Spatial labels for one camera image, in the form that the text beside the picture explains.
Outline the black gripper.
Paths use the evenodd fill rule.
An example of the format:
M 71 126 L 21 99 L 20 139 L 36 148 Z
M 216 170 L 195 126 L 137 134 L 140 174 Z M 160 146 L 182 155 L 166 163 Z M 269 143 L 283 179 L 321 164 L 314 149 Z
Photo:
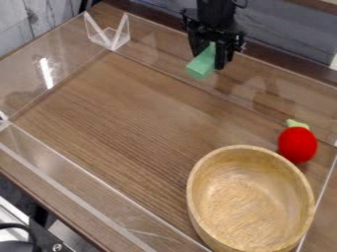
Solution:
M 236 8 L 244 7 L 246 3 L 238 0 L 196 0 L 195 8 L 180 11 L 194 56 L 204 51 L 211 41 L 215 42 L 215 70 L 222 70 L 231 61 L 234 50 L 242 50 L 244 31 L 235 23 L 234 14 Z

